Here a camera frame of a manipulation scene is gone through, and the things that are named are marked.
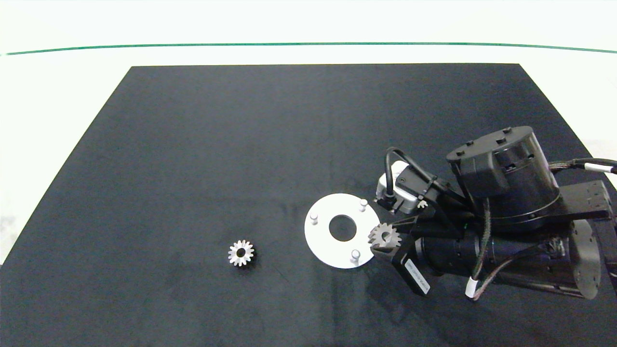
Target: gear center hole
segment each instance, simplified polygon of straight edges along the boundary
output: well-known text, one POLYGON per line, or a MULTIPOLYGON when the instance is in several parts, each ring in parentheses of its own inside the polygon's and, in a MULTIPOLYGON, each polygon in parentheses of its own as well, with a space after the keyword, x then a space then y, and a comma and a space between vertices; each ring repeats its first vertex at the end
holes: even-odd
POLYGON ((354 220, 346 215, 332 218, 329 228, 332 237, 342 242, 353 239, 357 231, 354 220))

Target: white disc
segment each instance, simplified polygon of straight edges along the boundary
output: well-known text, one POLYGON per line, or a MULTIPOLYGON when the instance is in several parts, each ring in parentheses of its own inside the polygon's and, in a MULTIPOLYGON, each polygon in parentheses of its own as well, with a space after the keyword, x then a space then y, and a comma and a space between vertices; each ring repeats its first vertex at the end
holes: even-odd
POLYGON ((330 194, 308 210, 304 236, 319 260, 340 269, 351 269, 373 257, 368 235, 378 224, 379 217, 366 200, 350 194, 330 194), (355 223, 355 236, 349 241, 339 241, 330 233, 330 221, 339 215, 355 223))

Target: white label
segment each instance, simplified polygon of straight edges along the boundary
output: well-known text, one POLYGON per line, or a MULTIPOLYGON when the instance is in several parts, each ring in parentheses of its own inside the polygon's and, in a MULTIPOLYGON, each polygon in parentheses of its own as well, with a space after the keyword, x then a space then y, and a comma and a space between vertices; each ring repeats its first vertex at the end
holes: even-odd
POLYGON ((407 261, 405 262, 405 268, 413 277, 413 280, 416 281, 420 289, 422 289, 424 294, 428 293, 429 289, 431 289, 431 286, 429 286, 428 282, 424 279, 424 276, 422 276, 422 274, 411 259, 407 259, 407 261))

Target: black tablecloth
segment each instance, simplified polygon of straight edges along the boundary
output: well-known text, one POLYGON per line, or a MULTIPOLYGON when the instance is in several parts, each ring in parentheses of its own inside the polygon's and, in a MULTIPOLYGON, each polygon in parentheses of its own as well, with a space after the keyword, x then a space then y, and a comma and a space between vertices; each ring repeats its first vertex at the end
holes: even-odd
POLYGON ((518 65, 134 67, 0 270, 2 344, 617 345, 604 269, 592 301, 494 285, 473 304, 465 278, 421 298, 306 245, 309 207, 371 199, 388 146, 454 183, 450 150, 519 125, 549 160, 589 155, 518 65), (244 239, 251 270, 227 260, 244 239))

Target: metal gear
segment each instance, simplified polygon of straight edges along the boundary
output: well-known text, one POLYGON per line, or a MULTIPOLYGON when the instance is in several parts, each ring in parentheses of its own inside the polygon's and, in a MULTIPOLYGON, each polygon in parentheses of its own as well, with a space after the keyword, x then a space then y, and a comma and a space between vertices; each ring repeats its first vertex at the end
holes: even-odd
POLYGON ((372 247, 394 248, 400 246, 400 235, 392 225, 382 223, 377 225, 368 236, 372 247))
POLYGON ((253 257, 253 245, 246 240, 234 242, 233 246, 230 246, 230 250, 228 259, 234 266, 246 265, 253 257))

